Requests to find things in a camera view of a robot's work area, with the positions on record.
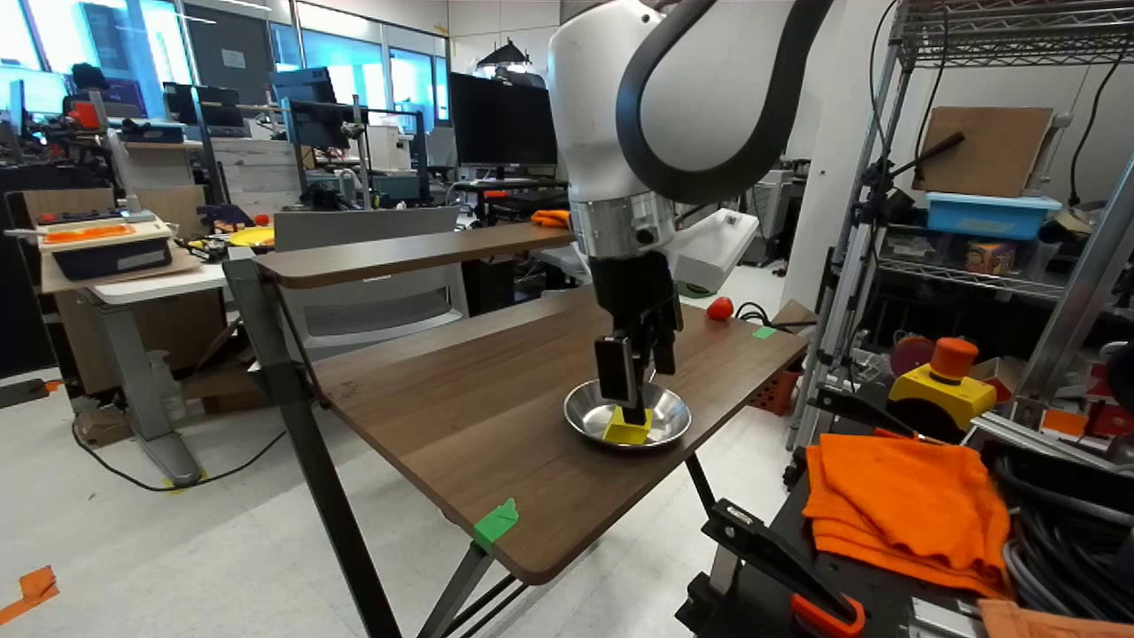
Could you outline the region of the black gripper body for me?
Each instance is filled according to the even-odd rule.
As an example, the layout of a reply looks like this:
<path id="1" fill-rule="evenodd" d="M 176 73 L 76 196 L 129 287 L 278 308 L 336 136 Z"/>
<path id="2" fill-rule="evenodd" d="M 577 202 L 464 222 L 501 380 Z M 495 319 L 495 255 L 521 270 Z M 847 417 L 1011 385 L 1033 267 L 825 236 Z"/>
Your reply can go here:
<path id="1" fill-rule="evenodd" d="M 685 325 L 679 296 L 664 251 L 592 260 L 592 284 L 613 329 L 638 352 L 670 353 Z"/>

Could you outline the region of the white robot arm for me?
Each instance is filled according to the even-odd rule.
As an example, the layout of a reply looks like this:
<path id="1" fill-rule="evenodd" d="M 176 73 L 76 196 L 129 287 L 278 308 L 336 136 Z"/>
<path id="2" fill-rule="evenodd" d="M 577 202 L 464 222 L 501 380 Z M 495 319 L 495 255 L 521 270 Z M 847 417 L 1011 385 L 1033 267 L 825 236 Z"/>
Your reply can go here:
<path id="1" fill-rule="evenodd" d="M 551 111 L 574 242 L 610 334 L 600 392 L 646 417 L 685 325 L 679 209 L 753 192 L 787 152 L 835 0 L 603 0 L 551 34 Z"/>

